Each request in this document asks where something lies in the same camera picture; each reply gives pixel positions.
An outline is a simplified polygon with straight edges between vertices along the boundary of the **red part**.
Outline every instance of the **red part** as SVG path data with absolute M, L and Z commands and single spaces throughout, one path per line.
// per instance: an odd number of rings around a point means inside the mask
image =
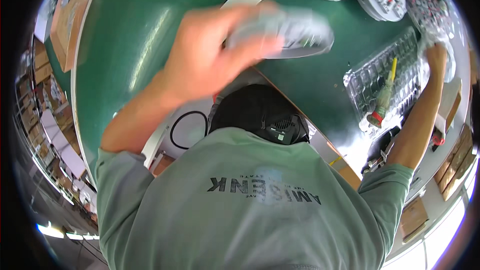
M 371 113 L 371 116 L 378 120 L 378 124 L 382 124 L 383 118 L 376 111 Z
M 439 138 L 438 136 L 434 135 L 433 136 L 433 143 L 437 146 L 441 146 L 445 144 L 445 139 L 444 138 Z

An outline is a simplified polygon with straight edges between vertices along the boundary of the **forearm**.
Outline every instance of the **forearm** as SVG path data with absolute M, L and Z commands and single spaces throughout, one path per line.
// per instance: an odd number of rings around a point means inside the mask
M 100 148 L 111 153 L 140 154 L 165 116 L 179 105 L 181 102 L 169 95 L 163 73 L 159 72 L 108 124 Z
M 387 164 L 416 169 L 427 150 L 443 89 L 443 77 L 430 75 L 427 86 L 399 132 Z

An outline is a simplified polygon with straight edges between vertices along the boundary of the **cardboard box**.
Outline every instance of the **cardboard box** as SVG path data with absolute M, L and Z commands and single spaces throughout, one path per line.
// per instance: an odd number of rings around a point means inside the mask
M 433 176 L 433 178 L 434 178 L 434 180 L 437 184 L 439 184 L 440 181 L 442 180 L 442 178 L 444 177 L 444 174 L 447 171 L 448 167 L 450 166 L 450 163 L 452 163 L 452 161 L 453 161 L 453 157 L 455 156 L 455 153 L 457 153 L 457 151 L 460 148 L 460 144 L 462 144 L 464 142 L 464 140 L 467 138 L 467 135 L 470 134 L 470 133 L 471 132 L 468 129 L 465 129 L 465 126 L 463 126 L 462 132 L 460 133 L 460 136 L 456 140 L 455 145 L 450 150 L 450 154 L 448 155 L 447 159 L 443 162 L 443 164 L 440 166 L 438 171 Z
M 404 242 L 410 241 L 417 235 L 427 221 L 427 211 L 423 206 L 422 199 L 420 196 L 417 196 L 417 198 L 403 208 L 402 216 L 400 217 L 399 228 Z
M 175 161 L 174 158 L 164 154 L 161 159 L 160 159 L 160 162 L 158 163 L 158 165 L 155 167 L 155 169 L 153 170 L 153 176 L 154 177 L 157 177 L 159 176 L 168 166 L 170 166 L 170 164 L 172 164 L 173 162 Z
M 38 85 L 43 80 L 49 78 L 52 73 L 53 73 L 52 66 L 48 62 L 47 64 L 43 65 L 43 67 L 35 70 L 36 84 Z
M 455 193 L 455 191 L 461 185 L 463 178 L 465 177 L 465 173 L 475 161 L 475 158 L 477 156 L 472 154 L 472 149 L 473 147 L 469 148 L 468 153 L 465 156 L 465 159 L 463 159 L 461 165 L 455 172 L 455 175 L 450 180 L 448 185 L 445 187 L 444 191 L 441 193 L 441 196 L 443 197 L 444 201 L 447 201 L 450 198 L 450 196 L 452 196 L 452 194 Z
M 62 0 L 57 2 L 50 39 L 63 72 L 70 71 L 74 64 L 75 47 L 87 2 L 88 0 L 69 0 L 64 7 Z
M 435 127 L 441 131 L 443 135 L 447 133 L 448 128 L 452 124 L 452 120 L 462 100 L 462 79 L 454 77 L 449 83 L 443 84 L 441 92 L 440 107 L 435 118 Z
M 49 62 L 49 56 L 47 55 L 47 51 L 43 51 L 41 53 L 35 52 L 35 69 L 42 68 Z
M 342 168 L 338 171 L 339 175 L 341 175 L 348 184 L 352 186 L 353 189 L 358 189 L 360 186 L 360 183 L 362 182 L 360 180 L 360 177 L 350 168 L 349 166 L 346 166 L 345 168 Z

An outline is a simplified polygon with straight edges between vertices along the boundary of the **window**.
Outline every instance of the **window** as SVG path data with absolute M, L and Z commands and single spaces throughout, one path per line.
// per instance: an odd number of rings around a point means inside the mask
M 425 238 L 427 269 L 432 269 L 452 240 L 465 214 L 463 201 L 459 198 L 446 216 Z
M 425 270 L 425 251 L 422 241 L 412 246 L 407 253 L 382 267 L 383 270 Z

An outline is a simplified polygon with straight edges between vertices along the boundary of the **green workbench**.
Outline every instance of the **green workbench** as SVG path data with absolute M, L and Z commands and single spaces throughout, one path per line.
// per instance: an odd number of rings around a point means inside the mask
M 113 114 L 142 90 L 164 65 L 183 13 L 226 0 L 93 0 L 83 27 L 76 69 L 76 111 L 90 170 Z M 316 125 L 346 161 L 365 163 L 363 137 L 343 75 L 412 25 L 373 20 L 357 0 L 274 0 L 310 7 L 327 17 L 335 33 L 328 54 L 268 60 L 258 69 Z

